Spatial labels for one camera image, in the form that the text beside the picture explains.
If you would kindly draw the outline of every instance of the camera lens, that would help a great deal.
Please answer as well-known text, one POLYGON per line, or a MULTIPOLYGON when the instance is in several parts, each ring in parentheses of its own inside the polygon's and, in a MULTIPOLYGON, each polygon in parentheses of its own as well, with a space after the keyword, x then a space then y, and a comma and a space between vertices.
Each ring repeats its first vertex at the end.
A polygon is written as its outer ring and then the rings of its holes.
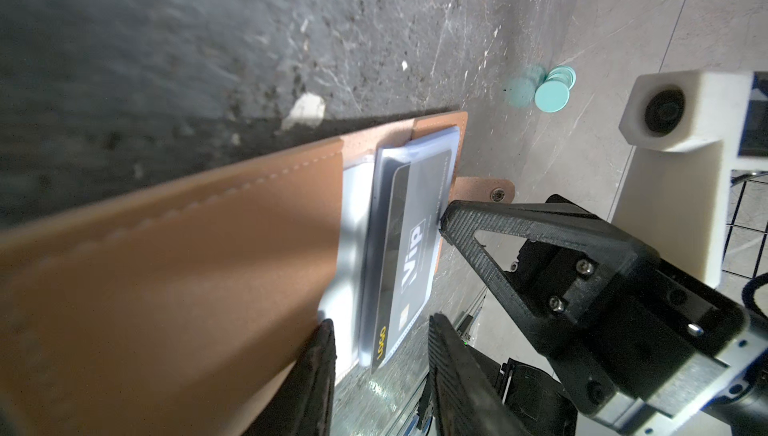
POLYGON ((653 133, 670 134, 683 119, 685 95, 681 90, 664 90, 645 107, 645 124, 653 133))

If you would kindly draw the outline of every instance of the marble surface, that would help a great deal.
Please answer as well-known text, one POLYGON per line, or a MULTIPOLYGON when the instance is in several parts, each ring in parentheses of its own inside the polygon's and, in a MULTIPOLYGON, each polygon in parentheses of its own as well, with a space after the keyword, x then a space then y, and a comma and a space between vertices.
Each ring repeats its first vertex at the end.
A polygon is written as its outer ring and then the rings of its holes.
POLYGON ((662 71, 768 68, 768 0, 686 0, 662 71))
POLYGON ((0 227, 446 109, 477 173, 504 78, 552 62, 574 2, 2 0, 0 227), (304 92, 322 123, 279 131, 304 92))

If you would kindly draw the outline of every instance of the stack of teal tokens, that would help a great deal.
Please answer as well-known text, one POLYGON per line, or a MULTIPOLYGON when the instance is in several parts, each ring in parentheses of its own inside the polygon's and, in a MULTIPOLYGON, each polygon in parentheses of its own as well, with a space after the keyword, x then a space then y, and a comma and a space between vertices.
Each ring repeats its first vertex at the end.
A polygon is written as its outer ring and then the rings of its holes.
POLYGON ((555 113, 563 109, 571 97, 571 88, 576 83, 576 72, 570 66, 555 66, 534 94, 534 102, 544 113, 555 113))

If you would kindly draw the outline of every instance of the brown leather wallet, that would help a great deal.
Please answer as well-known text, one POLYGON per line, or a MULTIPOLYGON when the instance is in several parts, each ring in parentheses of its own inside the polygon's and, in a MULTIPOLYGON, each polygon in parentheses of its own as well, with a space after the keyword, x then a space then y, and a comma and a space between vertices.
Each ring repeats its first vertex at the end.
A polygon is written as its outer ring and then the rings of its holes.
POLYGON ((243 431, 316 326, 344 167, 448 126, 463 137, 466 119, 383 124, 7 231, 5 411, 32 434, 243 431))

